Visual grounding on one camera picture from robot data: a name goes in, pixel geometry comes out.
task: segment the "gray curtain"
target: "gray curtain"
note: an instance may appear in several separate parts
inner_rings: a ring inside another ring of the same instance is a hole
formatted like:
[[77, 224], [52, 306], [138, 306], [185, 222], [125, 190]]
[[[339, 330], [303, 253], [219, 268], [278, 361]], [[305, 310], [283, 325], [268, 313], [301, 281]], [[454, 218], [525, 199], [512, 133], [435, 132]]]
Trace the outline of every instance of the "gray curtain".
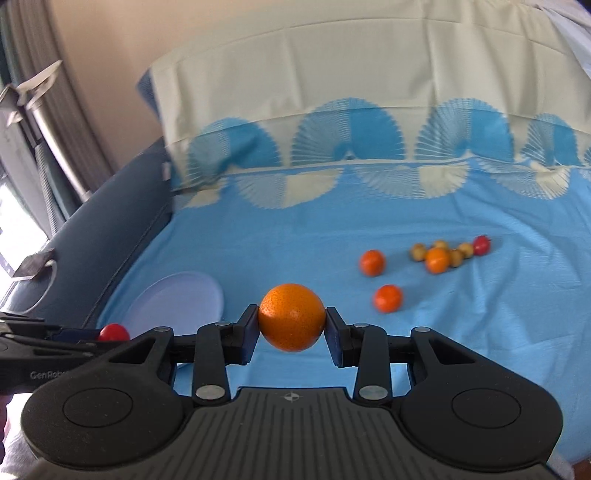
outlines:
[[[45, 0], [10, 0], [4, 22], [11, 33], [14, 61], [22, 75], [33, 77], [57, 60], [63, 60]], [[44, 112], [67, 156], [85, 186], [96, 191], [116, 171], [115, 163], [101, 147], [62, 65], [55, 85], [45, 94]]]

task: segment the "round plate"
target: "round plate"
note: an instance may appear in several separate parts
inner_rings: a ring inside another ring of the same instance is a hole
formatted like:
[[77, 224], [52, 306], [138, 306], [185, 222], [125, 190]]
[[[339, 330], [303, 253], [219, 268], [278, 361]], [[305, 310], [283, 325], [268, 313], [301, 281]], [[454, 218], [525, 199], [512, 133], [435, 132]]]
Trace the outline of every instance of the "round plate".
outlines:
[[192, 335], [199, 327], [218, 322], [223, 313], [219, 283], [201, 272], [182, 272], [146, 288], [135, 299], [122, 324], [131, 338], [158, 326], [175, 335]]

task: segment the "wall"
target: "wall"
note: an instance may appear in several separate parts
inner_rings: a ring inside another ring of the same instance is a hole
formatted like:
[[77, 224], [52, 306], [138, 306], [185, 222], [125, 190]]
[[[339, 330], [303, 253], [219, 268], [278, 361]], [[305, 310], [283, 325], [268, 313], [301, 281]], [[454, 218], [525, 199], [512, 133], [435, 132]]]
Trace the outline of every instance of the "wall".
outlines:
[[80, 99], [123, 166], [162, 135], [135, 91], [150, 64], [204, 28], [277, 0], [48, 1]]

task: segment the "person's hand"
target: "person's hand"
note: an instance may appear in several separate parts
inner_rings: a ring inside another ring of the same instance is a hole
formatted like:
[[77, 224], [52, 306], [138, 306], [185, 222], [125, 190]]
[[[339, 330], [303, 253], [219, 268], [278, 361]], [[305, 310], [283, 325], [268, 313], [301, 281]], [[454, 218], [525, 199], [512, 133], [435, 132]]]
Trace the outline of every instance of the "person's hand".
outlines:
[[12, 395], [0, 395], [0, 426], [2, 427], [2, 449], [0, 449], [0, 463], [4, 461], [4, 427], [8, 420], [8, 412], [6, 406], [12, 400]]

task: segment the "blue bedsheet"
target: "blue bedsheet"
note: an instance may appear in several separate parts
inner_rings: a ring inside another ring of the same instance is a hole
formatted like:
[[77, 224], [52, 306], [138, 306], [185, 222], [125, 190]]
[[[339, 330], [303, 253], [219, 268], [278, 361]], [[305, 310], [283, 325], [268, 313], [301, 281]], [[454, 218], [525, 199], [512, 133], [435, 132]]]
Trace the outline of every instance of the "blue bedsheet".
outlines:
[[[358, 166], [344, 164], [332, 189], [289, 208], [257, 206], [246, 187], [261, 187], [261, 176], [227, 175], [218, 191], [180, 210], [146, 249], [101, 323], [122, 318], [143, 290], [177, 272], [216, 278], [229, 321], [271, 287], [301, 283], [347, 323], [374, 323], [392, 335], [430, 326], [544, 386], [564, 413], [558, 449], [580, 460], [591, 452], [591, 183], [584, 171], [572, 170], [565, 194], [538, 199], [495, 181], [479, 160], [465, 162], [470, 169], [461, 189], [421, 200], [380, 192]], [[388, 174], [388, 166], [371, 168], [374, 176]], [[313, 183], [328, 181], [326, 170], [310, 171]], [[267, 185], [276, 183], [267, 178]], [[408, 257], [416, 242], [456, 244], [480, 234], [492, 238], [492, 252], [443, 275], [428, 274]], [[388, 266], [383, 276], [366, 278], [357, 264], [372, 248], [387, 255]], [[390, 315], [372, 307], [373, 293], [386, 283], [405, 293], [402, 309]], [[351, 389], [355, 377], [354, 368], [333, 366], [323, 340], [290, 354], [261, 338], [252, 362], [228, 371], [233, 391], [241, 385]], [[395, 393], [405, 393], [405, 369], [392, 372]], [[180, 370], [177, 391], [189, 393], [190, 375], [190, 367]]]

